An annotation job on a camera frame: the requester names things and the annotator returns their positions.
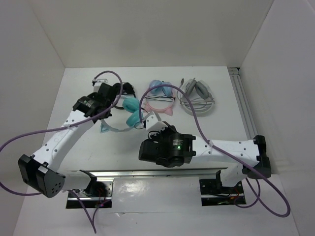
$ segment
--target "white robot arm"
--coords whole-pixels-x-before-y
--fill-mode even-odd
[[[218,172],[217,181],[222,187],[234,187],[246,177],[258,178],[242,164],[213,149],[201,137],[178,133],[174,126],[161,121],[154,112],[145,117],[145,126],[152,135],[142,142],[139,160],[155,162],[165,167],[181,166],[185,163],[208,164],[211,161],[235,163],[233,167]],[[271,176],[263,136],[237,142],[212,140],[212,143],[254,167],[265,177]]]
[[[31,156],[22,155],[18,161],[23,181],[48,198],[61,190],[82,189],[91,194],[98,186],[96,177],[83,170],[58,172],[60,164],[81,136],[99,119],[111,116],[110,111],[95,120],[73,125],[103,113],[114,102],[116,88],[101,83],[97,92],[81,97],[73,106],[62,126],[67,129],[57,132]]]

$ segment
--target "gray headphones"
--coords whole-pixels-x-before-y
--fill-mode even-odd
[[[200,96],[199,98],[191,99],[193,108],[197,116],[204,116],[213,108],[215,103],[210,87],[203,80],[196,81],[196,79],[193,78],[184,84],[183,91],[187,96],[190,96],[193,89],[195,89],[197,94]],[[182,95],[181,97],[178,97],[178,99],[185,112],[192,115],[192,111],[187,100]]]

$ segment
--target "pink headphones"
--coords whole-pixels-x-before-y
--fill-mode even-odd
[[[150,85],[149,85],[149,88],[152,88],[154,86],[157,86],[157,85],[162,85],[162,84],[166,84],[166,85],[170,85],[171,83],[170,82],[164,82],[164,81],[160,81],[160,80],[153,80],[150,82]],[[174,91],[171,87],[159,87],[159,88],[156,88],[154,90],[151,90],[151,93],[152,94],[158,94],[160,91],[162,91],[166,98],[173,98],[171,104],[166,107],[166,108],[163,108],[163,109],[156,109],[156,108],[153,108],[150,106],[147,98],[146,98],[146,104],[145,104],[145,111],[147,112],[151,112],[151,111],[154,111],[154,112],[157,112],[157,113],[165,113],[169,116],[172,116],[173,115],[173,105],[174,105],[174,102],[175,102],[175,95],[174,95]]]

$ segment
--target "white wall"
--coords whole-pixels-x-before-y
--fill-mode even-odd
[[[272,1],[29,0],[66,67],[239,67]]]
[[[0,144],[47,127],[64,66],[25,0],[0,0]],[[0,155],[0,181],[25,192],[17,160],[40,147],[44,135],[24,138]],[[13,234],[23,197],[0,189],[2,236]]]
[[[315,0],[275,0],[241,67],[301,236],[314,234]]]

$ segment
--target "white floor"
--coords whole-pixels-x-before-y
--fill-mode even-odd
[[[179,85],[182,78],[196,77],[206,81],[216,99],[213,112],[200,118],[206,136],[211,139],[245,140],[246,133],[226,67],[128,67],[128,68],[70,68],[66,69],[49,128],[60,126],[71,107],[81,96],[92,92],[92,78],[105,69],[117,72],[124,82],[130,82],[138,97],[153,79]],[[117,82],[105,75],[110,84]],[[126,111],[112,110],[108,123],[126,127]],[[172,117],[162,119],[176,126],[181,133],[198,135],[193,117],[178,104]],[[138,160],[143,130],[127,133],[99,133],[99,125],[89,130],[69,152],[63,170],[140,170],[161,169],[153,163]],[[184,165],[182,168],[218,168],[222,163]],[[278,176],[272,182],[282,190]],[[253,201],[246,185],[248,202]],[[284,212],[280,197],[265,184],[263,199],[279,212]],[[65,209],[66,193],[52,199],[43,196],[25,197],[16,226],[16,236],[28,235],[93,235],[81,209]],[[201,207],[198,178],[171,178],[117,181],[113,191],[113,207],[102,209],[96,218],[98,235],[298,235],[293,217],[280,219],[270,215],[260,204],[251,209],[235,206]]]

